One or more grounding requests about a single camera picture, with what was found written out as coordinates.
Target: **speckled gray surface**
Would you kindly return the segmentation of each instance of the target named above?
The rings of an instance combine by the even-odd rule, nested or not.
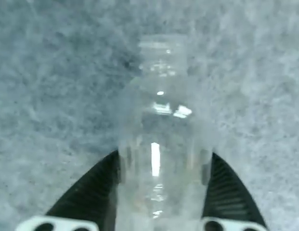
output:
[[[115,148],[135,41],[167,32],[189,36],[195,104],[270,228],[299,230],[299,0],[0,0],[0,230]]]

